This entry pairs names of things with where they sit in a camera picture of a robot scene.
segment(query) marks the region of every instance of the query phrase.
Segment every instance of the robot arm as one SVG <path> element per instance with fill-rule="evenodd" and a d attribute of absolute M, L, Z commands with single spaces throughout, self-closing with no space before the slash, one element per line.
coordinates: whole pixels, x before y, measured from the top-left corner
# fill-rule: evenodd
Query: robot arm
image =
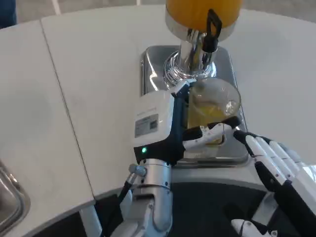
<path fill-rule="evenodd" d="M 111 237 L 164 237 L 172 226 L 171 168 L 193 147 L 232 137 L 238 118 L 207 127 L 186 128 L 185 99 L 189 83 L 142 96 L 135 110 L 133 147 L 138 165 L 119 195 L 122 201 L 136 180 L 130 211 Z"/>
<path fill-rule="evenodd" d="M 303 237 L 315 236 L 316 167 L 306 166 L 296 152 L 266 137 L 242 131 L 235 131 L 234 137 L 254 158 L 262 183 L 274 193 L 276 202 L 295 229 Z M 255 226 L 248 221 L 235 219 L 232 226 L 240 236 L 270 236 L 269 233 L 256 233 Z"/>

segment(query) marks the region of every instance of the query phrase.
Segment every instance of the gray floor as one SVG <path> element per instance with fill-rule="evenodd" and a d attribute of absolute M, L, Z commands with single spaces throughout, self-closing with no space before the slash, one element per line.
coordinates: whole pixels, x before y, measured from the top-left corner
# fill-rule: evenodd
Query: gray floor
<path fill-rule="evenodd" d="M 55 15 L 54 0 L 16 0 L 18 22 Z M 137 0 L 56 0 L 60 12 L 100 7 L 135 5 Z M 141 0 L 141 4 L 164 4 L 165 0 Z M 316 23 L 316 0 L 243 0 L 243 7 L 299 18 Z"/>

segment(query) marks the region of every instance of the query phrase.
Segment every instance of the stainless steel tray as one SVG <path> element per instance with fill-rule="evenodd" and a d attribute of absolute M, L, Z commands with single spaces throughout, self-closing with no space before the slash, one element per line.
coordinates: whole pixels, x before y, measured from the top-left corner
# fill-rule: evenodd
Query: stainless steel tray
<path fill-rule="evenodd" d="M 157 45 L 146 49 L 141 58 L 141 95 L 155 90 L 168 90 L 163 80 L 164 63 L 166 59 L 179 46 Z M 221 78 L 237 87 L 231 58 L 226 49 L 219 47 L 214 61 L 215 70 L 213 77 Z M 238 113 L 242 124 L 238 127 L 246 131 L 246 123 L 242 107 Z M 203 147 L 194 151 L 185 152 L 184 158 L 176 167 L 210 167 L 210 166 L 235 166 L 248 161 L 249 155 L 243 144 L 235 139 L 230 139 L 217 148 Z"/>
<path fill-rule="evenodd" d="M 29 197 L 0 162 L 0 237 L 23 220 L 29 209 Z"/>

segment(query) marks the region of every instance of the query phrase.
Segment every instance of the clear glass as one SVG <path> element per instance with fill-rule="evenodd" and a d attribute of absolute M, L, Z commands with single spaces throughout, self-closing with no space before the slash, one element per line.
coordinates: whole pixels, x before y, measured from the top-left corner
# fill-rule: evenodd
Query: clear glass
<path fill-rule="evenodd" d="M 223 23 L 223 28 L 232 25 L 239 16 L 242 0 L 167 0 L 166 7 L 179 24 L 206 32 L 209 9 L 213 9 Z"/>
<path fill-rule="evenodd" d="M 188 127 L 223 121 L 236 115 L 240 105 L 240 93 L 230 83 L 218 78 L 197 81 L 190 90 Z"/>

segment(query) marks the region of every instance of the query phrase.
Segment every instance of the juice dispenser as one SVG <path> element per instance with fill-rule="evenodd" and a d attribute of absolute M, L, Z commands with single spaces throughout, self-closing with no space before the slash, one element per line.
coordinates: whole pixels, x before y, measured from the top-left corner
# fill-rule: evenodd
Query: juice dispenser
<path fill-rule="evenodd" d="M 237 86 L 231 58 L 218 42 L 234 31 L 242 0 L 167 0 L 165 22 L 181 40 L 179 45 L 155 45 L 146 49 L 141 60 L 142 95 L 168 90 L 182 80 L 223 79 Z M 242 108 L 238 112 L 246 131 Z M 179 165 L 235 165 L 248 159 L 239 142 L 205 146 L 186 152 Z"/>

